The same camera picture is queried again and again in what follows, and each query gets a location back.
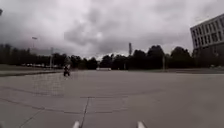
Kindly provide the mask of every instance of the gray cloud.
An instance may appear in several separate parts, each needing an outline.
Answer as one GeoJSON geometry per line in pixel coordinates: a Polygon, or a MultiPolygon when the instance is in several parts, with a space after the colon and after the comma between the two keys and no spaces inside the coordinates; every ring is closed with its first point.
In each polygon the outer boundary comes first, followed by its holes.
{"type": "Polygon", "coordinates": [[[160,44],[192,51],[189,28],[224,12],[222,0],[0,0],[0,41],[98,56],[160,44]],[[38,41],[31,39],[37,36],[38,41]]]}

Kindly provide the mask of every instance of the pole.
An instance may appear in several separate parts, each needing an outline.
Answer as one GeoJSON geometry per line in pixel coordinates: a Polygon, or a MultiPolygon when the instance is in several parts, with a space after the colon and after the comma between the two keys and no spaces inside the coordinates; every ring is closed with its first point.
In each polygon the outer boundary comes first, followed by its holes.
{"type": "MultiPolygon", "coordinates": [[[[32,37],[33,40],[37,40],[37,37],[32,37]]],[[[33,42],[33,51],[34,51],[34,42],[33,42]]]]}
{"type": "Polygon", "coordinates": [[[53,48],[51,48],[50,70],[51,70],[51,68],[52,68],[52,60],[53,60],[53,48]]]}
{"type": "Polygon", "coordinates": [[[165,71],[166,69],[166,59],[165,59],[165,55],[163,56],[163,70],[165,71]]]}

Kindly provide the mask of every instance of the crack in pavement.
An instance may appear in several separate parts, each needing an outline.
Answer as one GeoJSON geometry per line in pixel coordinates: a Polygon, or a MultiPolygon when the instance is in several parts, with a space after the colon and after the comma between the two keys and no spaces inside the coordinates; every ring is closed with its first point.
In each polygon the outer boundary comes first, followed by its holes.
{"type": "MultiPolygon", "coordinates": [[[[35,95],[41,95],[41,96],[51,96],[53,98],[64,98],[64,95],[54,95],[54,94],[49,94],[46,92],[33,92],[33,91],[28,91],[28,90],[23,90],[23,89],[18,89],[18,88],[12,88],[12,87],[6,87],[6,86],[0,86],[0,91],[4,90],[10,90],[10,91],[15,91],[15,92],[22,92],[22,93],[28,93],[28,94],[35,94],[35,95]]],[[[118,96],[114,95],[107,95],[107,96],[80,96],[80,97],[73,97],[73,98],[83,98],[83,99],[97,99],[97,98],[128,98],[130,96],[136,96],[136,95],[145,95],[145,94],[154,94],[154,93],[160,93],[164,92],[164,89],[153,89],[153,90],[147,90],[147,91],[141,91],[141,92],[130,92],[130,93],[123,93],[123,94],[118,94],[118,96]]]]}
{"type": "Polygon", "coordinates": [[[36,112],[33,116],[31,116],[29,119],[27,119],[25,122],[23,122],[19,128],[23,128],[24,125],[26,125],[29,121],[31,121],[35,116],[37,116],[39,113],[43,112],[44,110],[39,110],[36,112]]]}
{"type": "Polygon", "coordinates": [[[88,109],[88,105],[89,105],[89,100],[90,100],[90,98],[88,98],[86,106],[85,106],[85,111],[84,111],[84,115],[83,115],[83,118],[82,118],[81,128],[83,127],[84,122],[85,122],[85,117],[86,117],[86,113],[87,113],[87,109],[88,109]]]}
{"type": "Polygon", "coordinates": [[[66,113],[66,114],[107,114],[107,113],[115,113],[115,112],[122,112],[122,111],[126,111],[127,108],[122,108],[122,109],[117,109],[117,110],[111,110],[111,111],[104,111],[104,112],[87,112],[87,106],[85,106],[85,111],[84,112],[69,112],[69,111],[63,111],[63,110],[56,110],[56,109],[49,109],[49,108],[45,108],[45,107],[35,107],[35,106],[32,106],[32,105],[27,105],[27,104],[24,104],[24,103],[21,103],[21,102],[16,102],[16,101],[11,101],[11,100],[8,100],[8,99],[3,99],[3,98],[0,98],[0,100],[2,101],[5,101],[5,102],[9,102],[9,103],[12,103],[12,104],[16,104],[16,105],[20,105],[20,106],[23,106],[23,107],[29,107],[29,108],[32,108],[32,109],[37,109],[37,110],[45,110],[45,111],[51,111],[51,112],[61,112],[61,113],[66,113]]]}

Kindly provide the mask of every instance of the treeline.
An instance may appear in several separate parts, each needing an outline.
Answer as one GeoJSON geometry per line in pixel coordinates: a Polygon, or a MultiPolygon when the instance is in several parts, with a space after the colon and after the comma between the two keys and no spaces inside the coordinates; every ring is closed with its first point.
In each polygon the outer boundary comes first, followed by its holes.
{"type": "MultiPolygon", "coordinates": [[[[8,44],[0,45],[0,64],[49,67],[50,58],[50,56],[33,54],[29,49],[17,49],[8,44]]],[[[66,63],[70,63],[72,68],[78,69],[101,67],[113,70],[192,68],[196,66],[188,50],[176,47],[171,54],[165,54],[159,45],[152,46],[147,52],[135,50],[130,56],[105,55],[100,62],[94,57],[86,59],[75,55],[69,57],[66,54],[54,53],[52,62],[55,68],[62,68],[66,63]]]]}
{"type": "Polygon", "coordinates": [[[162,48],[152,46],[148,52],[135,50],[131,56],[106,55],[100,67],[120,69],[161,69],[161,68],[193,68],[196,67],[194,58],[187,49],[176,47],[171,54],[165,54],[162,48]]]}

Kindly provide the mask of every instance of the window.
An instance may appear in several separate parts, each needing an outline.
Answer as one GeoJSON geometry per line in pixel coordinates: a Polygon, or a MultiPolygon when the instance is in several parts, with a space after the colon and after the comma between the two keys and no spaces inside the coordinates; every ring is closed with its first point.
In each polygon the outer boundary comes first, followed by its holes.
{"type": "Polygon", "coordinates": [[[216,33],[212,33],[212,41],[213,42],[217,42],[218,41],[218,37],[216,33]]]}
{"type": "Polygon", "coordinates": [[[211,37],[210,37],[210,35],[208,35],[208,43],[211,43],[211,37]]]}
{"type": "Polygon", "coordinates": [[[197,35],[200,35],[199,28],[197,29],[197,35]]]}
{"type": "Polygon", "coordinates": [[[212,27],[213,27],[213,30],[216,31],[216,27],[214,23],[212,23],[212,27]]]}
{"type": "Polygon", "coordinates": [[[212,31],[211,24],[208,24],[208,26],[209,26],[209,31],[211,32],[212,31]]]}
{"type": "Polygon", "coordinates": [[[219,31],[219,40],[222,40],[222,33],[219,31]]]}
{"type": "Polygon", "coordinates": [[[215,47],[215,46],[213,46],[213,47],[212,47],[212,49],[213,49],[213,54],[217,55],[217,50],[216,50],[216,47],[215,47]]]}
{"type": "Polygon", "coordinates": [[[193,30],[193,36],[195,37],[195,31],[193,30]]]}
{"type": "Polygon", "coordinates": [[[207,36],[204,36],[204,41],[205,41],[205,44],[207,44],[207,36]]]}
{"type": "Polygon", "coordinates": [[[197,39],[194,39],[194,42],[195,42],[195,46],[197,47],[198,46],[197,39]]]}
{"type": "Polygon", "coordinates": [[[201,28],[198,28],[199,29],[199,34],[201,35],[202,33],[201,33],[201,28]]]}
{"type": "Polygon", "coordinates": [[[216,25],[216,28],[219,29],[219,23],[217,20],[215,21],[215,25],[216,25]]]}
{"type": "Polygon", "coordinates": [[[208,33],[208,25],[205,25],[206,32],[208,33]]]}
{"type": "Polygon", "coordinates": [[[203,37],[201,37],[201,44],[204,45],[203,37]]]}
{"type": "Polygon", "coordinates": [[[201,40],[198,38],[198,45],[201,46],[201,40]]]}
{"type": "Polygon", "coordinates": [[[204,28],[204,25],[202,25],[201,28],[202,28],[202,33],[205,34],[205,28],[204,28]]]}
{"type": "Polygon", "coordinates": [[[220,23],[221,23],[222,27],[224,28],[224,18],[220,19],[220,23]]]}
{"type": "Polygon", "coordinates": [[[196,28],[195,31],[196,31],[196,35],[198,36],[198,29],[196,28]]]}

